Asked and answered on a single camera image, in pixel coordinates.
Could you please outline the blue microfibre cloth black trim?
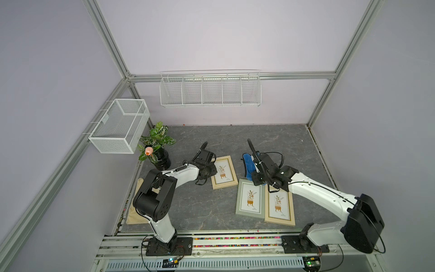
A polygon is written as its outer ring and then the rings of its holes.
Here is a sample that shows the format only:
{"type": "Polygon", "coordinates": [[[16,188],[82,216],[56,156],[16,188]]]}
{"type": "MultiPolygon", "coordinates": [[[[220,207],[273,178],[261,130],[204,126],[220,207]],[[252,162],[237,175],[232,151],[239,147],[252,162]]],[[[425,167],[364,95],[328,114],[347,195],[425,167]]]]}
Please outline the blue microfibre cloth black trim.
{"type": "Polygon", "coordinates": [[[245,167],[245,177],[249,181],[253,181],[253,176],[258,173],[258,169],[253,161],[253,156],[248,153],[242,154],[242,161],[245,167]]]}

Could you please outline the beige picture frame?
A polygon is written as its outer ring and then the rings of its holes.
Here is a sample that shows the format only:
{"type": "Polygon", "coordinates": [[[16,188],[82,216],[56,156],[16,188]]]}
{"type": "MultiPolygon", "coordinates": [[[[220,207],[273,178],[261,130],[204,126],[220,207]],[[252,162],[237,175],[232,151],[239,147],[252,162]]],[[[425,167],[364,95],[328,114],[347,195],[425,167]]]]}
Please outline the beige picture frame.
{"type": "Polygon", "coordinates": [[[214,162],[217,174],[211,178],[213,190],[237,186],[239,184],[231,156],[222,156],[214,162]]]}

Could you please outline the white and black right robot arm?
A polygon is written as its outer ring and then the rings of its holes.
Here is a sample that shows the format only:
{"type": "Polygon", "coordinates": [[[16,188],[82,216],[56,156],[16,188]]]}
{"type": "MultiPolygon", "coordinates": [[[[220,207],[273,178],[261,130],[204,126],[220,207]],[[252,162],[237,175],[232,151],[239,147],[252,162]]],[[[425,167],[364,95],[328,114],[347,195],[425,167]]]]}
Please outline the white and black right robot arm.
{"type": "Polygon", "coordinates": [[[373,198],[335,190],[293,167],[277,165],[266,153],[244,154],[242,159],[254,185],[265,185],[270,193],[285,191],[304,197],[338,217],[336,222],[308,223],[302,229],[295,245],[303,253],[329,244],[348,244],[366,254],[376,251],[385,223],[373,198]]]}

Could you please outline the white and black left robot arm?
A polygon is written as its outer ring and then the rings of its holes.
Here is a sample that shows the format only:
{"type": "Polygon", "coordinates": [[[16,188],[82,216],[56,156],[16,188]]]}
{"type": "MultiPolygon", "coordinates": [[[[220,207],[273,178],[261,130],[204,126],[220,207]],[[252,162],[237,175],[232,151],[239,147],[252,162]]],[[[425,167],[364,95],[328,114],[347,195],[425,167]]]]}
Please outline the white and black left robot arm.
{"type": "Polygon", "coordinates": [[[195,157],[172,170],[151,170],[133,199],[136,212],[146,218],[155,239],[166,247],[174,244],[177,231],[169,218],[175,190],[188,183],[207,180],[217,174],[214,153],[202,147],[195,157]]]}

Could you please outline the black glossy plant vase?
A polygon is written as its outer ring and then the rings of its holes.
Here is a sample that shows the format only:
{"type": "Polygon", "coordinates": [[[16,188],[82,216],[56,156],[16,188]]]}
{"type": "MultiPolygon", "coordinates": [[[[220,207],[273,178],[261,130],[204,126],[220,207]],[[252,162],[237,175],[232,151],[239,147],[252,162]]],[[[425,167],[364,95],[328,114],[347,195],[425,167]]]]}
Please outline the black glossy plant vase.
{"type": "Polygon", "coordinates": [[[165,171],[170,168],[171,160],[165,148],[161,147],[157,151],[153,152],[152,164],[156,167],[157,170],[160,171],[165,171]]]}

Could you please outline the green artificial plant pink flower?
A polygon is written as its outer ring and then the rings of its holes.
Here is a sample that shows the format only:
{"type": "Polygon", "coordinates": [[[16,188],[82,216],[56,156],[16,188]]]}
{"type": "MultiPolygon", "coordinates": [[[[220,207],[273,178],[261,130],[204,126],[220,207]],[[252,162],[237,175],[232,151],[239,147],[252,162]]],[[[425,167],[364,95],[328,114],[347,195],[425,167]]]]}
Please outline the green artificial plant pink flower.
{"type": "Polygon", "coordinates": [[[163,160],[165,145],[172,146],[176,143],[176,140],[168,135],[168,126],[162,122],[158,122],[148,136],[141,136],[139,141],[139,161],[149,160],[153,164],[163,160]]]}

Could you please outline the right electronics board green led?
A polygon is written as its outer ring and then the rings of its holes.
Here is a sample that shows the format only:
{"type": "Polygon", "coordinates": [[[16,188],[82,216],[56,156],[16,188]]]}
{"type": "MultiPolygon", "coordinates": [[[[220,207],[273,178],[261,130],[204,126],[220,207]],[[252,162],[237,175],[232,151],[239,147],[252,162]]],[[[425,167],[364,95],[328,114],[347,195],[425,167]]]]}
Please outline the right electronics board green led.
{"type": "Polygon", "coordinates": [[[321,267],[321,259],[319,257],[303,257],[304,269],[306,271],[318,271],[321,267]]]}

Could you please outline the electronics board green led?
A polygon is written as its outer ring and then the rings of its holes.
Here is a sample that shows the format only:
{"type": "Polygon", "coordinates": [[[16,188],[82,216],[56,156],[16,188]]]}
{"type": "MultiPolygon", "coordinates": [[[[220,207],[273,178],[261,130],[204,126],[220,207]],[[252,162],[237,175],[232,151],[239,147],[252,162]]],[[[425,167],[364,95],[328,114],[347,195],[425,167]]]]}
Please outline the electronics board green led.
{"type": "Polygon", "coordinates": [[[319,257],[303,257],[304,269],[306,271],[318,271],[321,267],[321,259],[319,257]]]}
{"type": "Polygon", "coordinates": [[[164,259],[162,262],[162,268],[176,268],[179,260],[177,258],[164,259]]]}

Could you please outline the left electronics board green led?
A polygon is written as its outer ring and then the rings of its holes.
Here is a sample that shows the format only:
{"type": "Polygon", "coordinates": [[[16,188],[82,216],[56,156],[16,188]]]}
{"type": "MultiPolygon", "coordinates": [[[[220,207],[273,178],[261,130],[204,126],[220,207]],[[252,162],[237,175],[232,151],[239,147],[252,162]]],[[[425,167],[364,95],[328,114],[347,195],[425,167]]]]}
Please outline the left electronics board green led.
{"type": "Polygon", "coordinates": [[[177,258],[164,259],[162,262],[162,268],[176,268],[179,260],[177,258]]]}

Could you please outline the green-grey picture frame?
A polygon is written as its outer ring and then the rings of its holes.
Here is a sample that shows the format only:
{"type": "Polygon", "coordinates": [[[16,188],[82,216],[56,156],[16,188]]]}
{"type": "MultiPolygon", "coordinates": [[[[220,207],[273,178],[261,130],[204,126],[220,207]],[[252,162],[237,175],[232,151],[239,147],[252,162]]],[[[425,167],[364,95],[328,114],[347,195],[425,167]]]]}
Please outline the green-grey picture frame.
{"type": "Polygon", "coordinates": [[[247,179],[240,179],[237,193],[237,215],[258,219],[265,218],[265,187],[255,186],[247,179]]]}

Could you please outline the light wood picture frame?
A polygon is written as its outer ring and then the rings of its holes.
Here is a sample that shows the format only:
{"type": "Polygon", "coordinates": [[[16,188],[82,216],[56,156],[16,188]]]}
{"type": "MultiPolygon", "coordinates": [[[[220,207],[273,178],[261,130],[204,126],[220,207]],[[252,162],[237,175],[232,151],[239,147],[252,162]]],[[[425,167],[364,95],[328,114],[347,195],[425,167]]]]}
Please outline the light wood picture frame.
{"type": "Polygon", "coordinates": [[[265,221],[285,226],[296,225],[293,197],[291,192],[280,190],[265,194],[265,221]]]}

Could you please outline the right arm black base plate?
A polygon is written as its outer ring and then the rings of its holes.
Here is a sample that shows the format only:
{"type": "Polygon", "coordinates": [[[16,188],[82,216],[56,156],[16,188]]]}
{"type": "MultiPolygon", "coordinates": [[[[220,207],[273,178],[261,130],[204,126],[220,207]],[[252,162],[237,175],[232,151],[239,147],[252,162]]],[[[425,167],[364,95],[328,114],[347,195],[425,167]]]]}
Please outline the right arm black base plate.
{"type": "Polygon", "coordinates": [[[281,237],[282,247],[285,254],[317,254],[329,253],[330,249],[327,245],[317,246],[305,238],[300,238],[296,235],[285,235],[281,237]]]}

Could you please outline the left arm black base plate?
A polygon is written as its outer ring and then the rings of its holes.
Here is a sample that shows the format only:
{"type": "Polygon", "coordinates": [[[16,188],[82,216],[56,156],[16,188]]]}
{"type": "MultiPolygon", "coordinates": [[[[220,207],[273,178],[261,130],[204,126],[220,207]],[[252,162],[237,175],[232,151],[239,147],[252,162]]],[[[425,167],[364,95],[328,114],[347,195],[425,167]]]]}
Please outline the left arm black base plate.
{"type": "Polygon", "coordinates": [[[163,243],[157,238],[151,238],[146,245],[146,256],[191,256],[193,238],[176,237],[169,243],[163,243]]]}

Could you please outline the aluminium mounting rail front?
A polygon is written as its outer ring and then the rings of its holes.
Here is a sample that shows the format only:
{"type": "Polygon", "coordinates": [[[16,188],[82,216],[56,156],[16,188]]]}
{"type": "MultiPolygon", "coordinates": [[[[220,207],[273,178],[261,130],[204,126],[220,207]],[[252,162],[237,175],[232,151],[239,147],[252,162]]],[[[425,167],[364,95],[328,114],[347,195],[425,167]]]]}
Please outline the aluminium mounting rail front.
{"type": "MultiPolygon", "coordinates": [[[[289,251],[290,248],[300,241],[299,234],[295,232],[216,232],[216,233],[187,233],[178,234],[178,244],[193,257],[218,256],[220,254],[231,255],[234,250],[238,255],[277,255],[289,251]]],[[[146,253],[147,240],[150,237],[146,233],[121,233],[118,236],[106,236],[97,252],[96,259],[134,259],[146,253]]]]}

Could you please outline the aluminium cage frame profiles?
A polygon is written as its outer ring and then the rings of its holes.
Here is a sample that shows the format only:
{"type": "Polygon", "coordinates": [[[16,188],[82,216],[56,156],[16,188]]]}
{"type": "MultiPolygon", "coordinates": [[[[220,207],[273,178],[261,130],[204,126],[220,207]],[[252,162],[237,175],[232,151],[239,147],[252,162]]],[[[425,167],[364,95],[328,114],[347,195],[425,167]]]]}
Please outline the aluminium cage frame profiles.
{"type": "MultiPolygon", "coordinates": [[[[136,83],[148,83],[160,81],[159,75],[134,75],[130,74],[125,61],[122,59],[121,53],[114,41],[109,27],[102,15],[102,11],[97,1],[85,1],[84,5],[99,32],[103,43],[105,44],[116,68],[121,74],[121,80],[116,88],[110,94],[110,98],[118,98],[124,90],[130,90],[133,96],[139,95],[136,83]]],[[[308,128],[311,128],[316,122],[321,109],[324,107],[327,98],[330,96],[333,88],[342,76],[344,69],[350,62],[358,46],[360,45],[364,35],[373,23],[377,13],[381,9],[383,1],[370,1],[364,14],[359,22],[355,33],[346,51],[341,58],[337,68],[334,71],[299,71],[299,72],[257,72],[256,75],[260,80],[294,80],[294,79],[328,79],[330,83],[327,85],[324,94],[321,96],[316,105],[312,116],[308,122],[308,128]]],[[[85,136],[80,136],[74,146],[70,149],[67,156],[57,167],[41,191],[31,202],[28,209],[24,212],[18,223],[12,228],[6,239],[1,244],[1,271],[5,272],[15,260],[19,251],[23,248],[30,235],[33,233],[36,226],[41,221],[42,217],[57,197],[59,191],[68,180],[72,171],[80,161],[83,154],[89,146],[89,140],[85,136]]]]}

